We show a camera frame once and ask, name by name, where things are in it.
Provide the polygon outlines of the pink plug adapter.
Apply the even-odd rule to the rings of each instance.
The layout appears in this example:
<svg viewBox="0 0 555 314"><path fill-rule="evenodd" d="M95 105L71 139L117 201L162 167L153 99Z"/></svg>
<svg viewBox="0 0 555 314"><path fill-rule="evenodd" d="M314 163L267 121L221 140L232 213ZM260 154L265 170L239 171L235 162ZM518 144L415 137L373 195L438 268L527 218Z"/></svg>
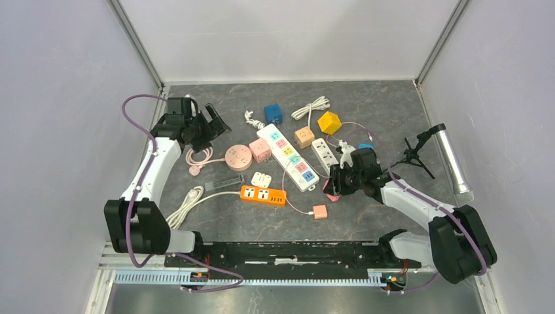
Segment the pink plug adapter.
<svg viewBox="0 0 555 314"><path fill-rule="evenodd" d="M326 195L326 197L328 197L328 199L330 199L333 202L336 202L339 200L340 195L336 195L336 192L334 191L334 184L333 181L331 179L327 179L325 181L325 184L323 186L323 193L324 195Z"/></svg>

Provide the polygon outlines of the pink charger plug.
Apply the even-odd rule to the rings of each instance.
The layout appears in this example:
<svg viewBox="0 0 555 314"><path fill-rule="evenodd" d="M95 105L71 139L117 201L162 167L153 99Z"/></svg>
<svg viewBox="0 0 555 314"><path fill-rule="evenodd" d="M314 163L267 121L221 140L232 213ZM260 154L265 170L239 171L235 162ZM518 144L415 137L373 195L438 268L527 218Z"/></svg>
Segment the pink charger plug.
<svg viewBox="0 0 555 314"><path fill-rule="evenodd" d="M326 205L315 205L312 209L313 217L316 220L324 219L328 217L328 211Z"/></svg>

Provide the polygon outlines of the small white power strip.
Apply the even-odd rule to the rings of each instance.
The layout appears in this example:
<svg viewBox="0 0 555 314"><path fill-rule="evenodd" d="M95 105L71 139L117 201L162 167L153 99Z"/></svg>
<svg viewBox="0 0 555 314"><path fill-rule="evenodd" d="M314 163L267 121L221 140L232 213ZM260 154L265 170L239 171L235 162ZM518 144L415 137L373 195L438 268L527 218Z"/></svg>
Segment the small white power strip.
<svg viewBox="0 0 555 314"><path fill-rule="evenodd" d="M324 168L326 174L329 175L331 166L339 164L339 161L336 159L336 156L333 154L330 146L323 138L319 138L312 141L311 148Z"/></svg>

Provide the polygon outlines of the long white power strip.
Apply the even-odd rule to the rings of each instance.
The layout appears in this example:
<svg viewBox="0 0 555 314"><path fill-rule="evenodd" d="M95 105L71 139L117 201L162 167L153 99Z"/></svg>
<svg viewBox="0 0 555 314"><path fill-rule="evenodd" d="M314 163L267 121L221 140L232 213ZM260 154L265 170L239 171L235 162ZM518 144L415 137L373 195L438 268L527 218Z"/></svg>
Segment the long white power strip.
<svg viewBox="0 0 555 314"><path fill-rule="evenodd" d="M315 189L319 175L274 124L259 129L257 137L266 141L272 156L301 192Z"/></svg>

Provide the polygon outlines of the pink cube socket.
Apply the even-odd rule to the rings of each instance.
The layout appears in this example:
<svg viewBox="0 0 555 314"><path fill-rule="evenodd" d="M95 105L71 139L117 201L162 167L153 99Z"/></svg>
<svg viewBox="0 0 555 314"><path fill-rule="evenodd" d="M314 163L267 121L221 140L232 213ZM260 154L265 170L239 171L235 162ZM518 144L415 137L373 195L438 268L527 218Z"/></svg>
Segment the pink cube socket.
<svg viewBox="0 0 555 314"><path fill-rule="evenodd" d="M272 156L272 150L263 138L249 143L249 149L257 163L262 163Z"/></svg>

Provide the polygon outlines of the light blue plug adapter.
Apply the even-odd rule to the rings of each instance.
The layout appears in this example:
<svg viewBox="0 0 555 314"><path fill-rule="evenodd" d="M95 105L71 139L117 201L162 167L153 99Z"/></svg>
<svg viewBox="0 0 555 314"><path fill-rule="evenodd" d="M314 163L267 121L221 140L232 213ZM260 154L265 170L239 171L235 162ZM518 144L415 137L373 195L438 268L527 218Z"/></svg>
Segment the light blue plug adapter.
<svg viewBox="0 0 555 314"><path fill-rule="evenodd" d="M359 150L364 150L364 151L367 151L367 150L373 151L373 150L374 150L374 147L373 147L372 145L370 145L370 144L361 143L361 144L358 146L358 149L359 149Z"/></svg>

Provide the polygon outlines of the orange power strip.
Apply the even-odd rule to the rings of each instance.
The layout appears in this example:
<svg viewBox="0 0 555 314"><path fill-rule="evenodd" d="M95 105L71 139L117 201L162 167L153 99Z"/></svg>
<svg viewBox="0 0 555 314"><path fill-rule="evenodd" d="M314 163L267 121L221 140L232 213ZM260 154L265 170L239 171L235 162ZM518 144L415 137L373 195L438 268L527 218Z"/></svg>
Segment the orange power strip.
<svg viewBox="0 0 555 314"><path fill-rule="evenodd" d="M260 188L257 186L243 185L239 197L242 201L284 207L287 193L284 190Z"/></svg>

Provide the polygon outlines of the blue cube socket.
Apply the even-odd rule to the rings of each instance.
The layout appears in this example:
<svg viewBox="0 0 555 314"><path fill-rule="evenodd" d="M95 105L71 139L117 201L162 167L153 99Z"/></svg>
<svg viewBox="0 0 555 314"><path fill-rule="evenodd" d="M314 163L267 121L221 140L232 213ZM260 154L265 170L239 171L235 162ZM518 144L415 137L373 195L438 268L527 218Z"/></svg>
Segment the blue cube socket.
<svg viewBox="0 0 555 314"><path fill-rule="evenodd" d="M265 106L264 115L267 124L279 125L283 123L283 113L278 103Z"/></svg>

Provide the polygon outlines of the tan wooden cube socket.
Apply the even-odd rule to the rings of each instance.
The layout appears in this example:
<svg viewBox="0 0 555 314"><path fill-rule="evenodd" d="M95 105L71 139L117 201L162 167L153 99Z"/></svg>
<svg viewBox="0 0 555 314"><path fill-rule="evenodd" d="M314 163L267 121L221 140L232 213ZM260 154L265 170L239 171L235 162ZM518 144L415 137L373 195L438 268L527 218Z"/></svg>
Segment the tan wooden cube socket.
<svg viewBox="0 0 555 314"><path fill-rule="evenodd" d="M306 148L310 146L315 140L315 135L308 126L296 130L294 135L295 143L298 145L299 148Z"/></svg>

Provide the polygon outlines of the yellow cube socket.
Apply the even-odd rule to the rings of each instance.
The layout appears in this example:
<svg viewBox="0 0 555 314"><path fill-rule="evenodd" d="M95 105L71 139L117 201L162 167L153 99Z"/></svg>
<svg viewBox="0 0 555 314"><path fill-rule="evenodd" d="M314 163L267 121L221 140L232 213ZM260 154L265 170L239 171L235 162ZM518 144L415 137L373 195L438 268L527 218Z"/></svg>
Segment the yellow cube socket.
<svg viewBox="0 0 555 314"><path fill-rule="evenodd" d="M326 111L317 120L317 123L320 130L327 135L335 134L342 127L342 122L340 121L338 115L330 111Z"/></svg>

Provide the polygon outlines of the white plug adapter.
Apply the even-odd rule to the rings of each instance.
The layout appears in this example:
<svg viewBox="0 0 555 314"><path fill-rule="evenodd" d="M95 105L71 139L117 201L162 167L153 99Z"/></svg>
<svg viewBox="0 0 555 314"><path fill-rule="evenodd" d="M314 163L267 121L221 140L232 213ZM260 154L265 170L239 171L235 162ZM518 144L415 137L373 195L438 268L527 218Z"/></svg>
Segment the white plug adapter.
<svg viewBox="0 0 555 314"><path fill-rule="evenodd" d="M268 188L272 181L272 177L265 173L255 172L251 179L251 184L259 188Z"/></svg>

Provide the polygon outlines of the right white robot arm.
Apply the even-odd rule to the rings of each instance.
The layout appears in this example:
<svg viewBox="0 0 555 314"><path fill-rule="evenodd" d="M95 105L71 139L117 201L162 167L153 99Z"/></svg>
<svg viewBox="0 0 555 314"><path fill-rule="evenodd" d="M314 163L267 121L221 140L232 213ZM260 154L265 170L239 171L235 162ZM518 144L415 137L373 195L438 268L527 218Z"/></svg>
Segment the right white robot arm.
<svg viewBox="0 0 555 314"><path fill-rule="evenodd" d="M427 235L399 229L381 237L379 261L394 267L403 259L433 266L452 284L484 275L498 255L478 211L440 202L410 186L390 169L383 170L371 148L356 149L351 159L329 168L323 191L347 196L357 191L417 222Z"/></svg>

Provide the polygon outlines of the pink round socket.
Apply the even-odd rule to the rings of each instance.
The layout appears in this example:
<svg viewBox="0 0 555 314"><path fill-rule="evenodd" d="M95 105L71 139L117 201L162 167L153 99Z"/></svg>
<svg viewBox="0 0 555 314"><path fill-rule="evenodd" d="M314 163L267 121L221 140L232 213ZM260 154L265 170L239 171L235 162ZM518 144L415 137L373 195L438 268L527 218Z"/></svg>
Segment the pink round socket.
<svg viewBox="0 0 555 314"><path fill-rule="evenodd" d="M225 163L232 171L245 171L253 162L253 155L248 146L233 145L225 152Z"/></svg>

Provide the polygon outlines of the grey flat bracket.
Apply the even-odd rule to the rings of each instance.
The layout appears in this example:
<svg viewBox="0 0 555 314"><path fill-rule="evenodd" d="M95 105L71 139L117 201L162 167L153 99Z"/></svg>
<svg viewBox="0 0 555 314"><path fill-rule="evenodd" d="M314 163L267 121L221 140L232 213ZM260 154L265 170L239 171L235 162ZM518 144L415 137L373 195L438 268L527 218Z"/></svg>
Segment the grey flat bracket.
<svg viewBox="0 0 555 314"><path fill-rule="evenodd" d="M238 175L231 179L226 179L223 181L209 181L204 184L205 191L220 190L235 184L243 184L245 182L245 177L243 175Z"/></svg>

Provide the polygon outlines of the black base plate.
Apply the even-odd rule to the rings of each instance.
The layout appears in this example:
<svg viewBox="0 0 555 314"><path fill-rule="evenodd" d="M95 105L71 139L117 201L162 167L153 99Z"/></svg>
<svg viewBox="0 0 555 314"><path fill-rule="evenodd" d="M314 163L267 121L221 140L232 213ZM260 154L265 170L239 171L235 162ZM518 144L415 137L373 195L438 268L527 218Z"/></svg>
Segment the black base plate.
<svg viewBox="0 0 555 314"><path fill-rule="evenodd" d="M255 279L365 279L367 271L420 268L375 241L205 242L190 254L210 266Z"/></svg>

